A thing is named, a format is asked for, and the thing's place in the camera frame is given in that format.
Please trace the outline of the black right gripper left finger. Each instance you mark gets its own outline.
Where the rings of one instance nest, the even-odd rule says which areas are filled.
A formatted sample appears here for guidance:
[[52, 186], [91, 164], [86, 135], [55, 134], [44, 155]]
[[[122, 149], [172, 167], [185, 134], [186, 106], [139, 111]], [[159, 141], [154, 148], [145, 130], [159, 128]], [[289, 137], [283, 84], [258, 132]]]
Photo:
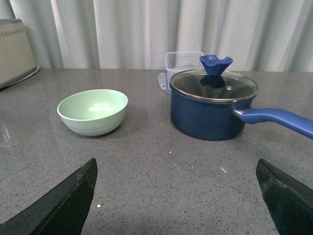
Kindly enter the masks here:
[[0, 225], [2, 235], [79, 235], [94, 196], [92, 158], [31, 206]]

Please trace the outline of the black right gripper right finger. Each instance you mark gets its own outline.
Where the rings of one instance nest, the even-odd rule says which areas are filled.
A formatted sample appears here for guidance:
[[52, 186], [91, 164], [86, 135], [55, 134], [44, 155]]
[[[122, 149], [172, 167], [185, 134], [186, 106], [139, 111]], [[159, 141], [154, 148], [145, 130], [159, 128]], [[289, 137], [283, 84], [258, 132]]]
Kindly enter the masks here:
[[263, 200], [281, 235], [313, 233], [313, 190], [260, 159], [256, 176]]

